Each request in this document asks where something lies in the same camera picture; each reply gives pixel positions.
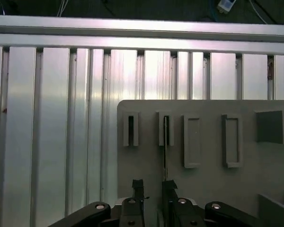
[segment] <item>slot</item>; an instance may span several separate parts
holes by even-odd
[[[128,117],[128,144],[133,146],[133,116]]]

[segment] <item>rectangular slot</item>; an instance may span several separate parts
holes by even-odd
[[[236,55],[212,53],[210,63],[211,99],[236,99]]]
[[[164,146],[164,118],[168,119],[168,143],[167,145],[173,146],[174,139],[174,118],[171,112],[159,112],[159,146]]]
[[[139,113],[127,112],[123,115],[123,146],[139,145]]]
[[[200,119],[193,114],[183,116],[184,167],[198,168],[201,162]]]
[[[284,227],[284,205],[259,194],[258,217],[267,227]]]
[[[243,54],[243,99],[267,100],[267,55]]]
[[[222,152],[225,167],[243,166],[243,128],[239,115],[222,115]]]
[[[268,100],[273,100],[275,98],[274,77],[275,77],[275,58],[274,56],[267,56],[267,99]]]

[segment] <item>gray block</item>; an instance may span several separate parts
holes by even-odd
[[[258,112],[257,140],[284,144],[284,111]]]
[[[199,116],[188,113],[183,116],[184,167],[198,168],[201,160],[201,135]]]
[[[258,217],[266,227],[284,227],[284,205],[260,194]]]

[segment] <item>gray plastic holder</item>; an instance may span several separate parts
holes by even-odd
[[[138,113],[135,130],[124,123],[129,113]],[[118,197],[131,195],[128,185],[143,179],[147,226],[156,226],[161,205],[165,116],[168,180],[179,197],[201,208],[221,201],[284,226],[284,101],[126,100],[117,111]],[[134,131],[138,146],[124,146],[126,131]]]

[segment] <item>metal surface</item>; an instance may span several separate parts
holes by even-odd
[[[178,202],[184,204],[184,203],[186,203],[186,200],[185,199],[179,199]]]
[[[219,204],[214,203],[214,204],[212,205],[212,208],[218,210],[218,209],[220,209],[221,207],[220,207]]]
[[[96,208],[97,208],[98,210],[101,210],[101,209],[104,208],[104,206],[103,206],[103,205],[97,205]]]
[[[115,203],[121,100],[268,98],[284,26],[0,16],[0,227]]]
[[[5,139],[3,226],[28,226],[31,209],[31,156],[36,49],[9,51]]]
[[[70,50],[45,48],[39,94],[36,226],[48,226],[66,214],[66,149]]]
[[[0,17],[0,33],[141,36],[284,42],[284,25],[50,17]]]

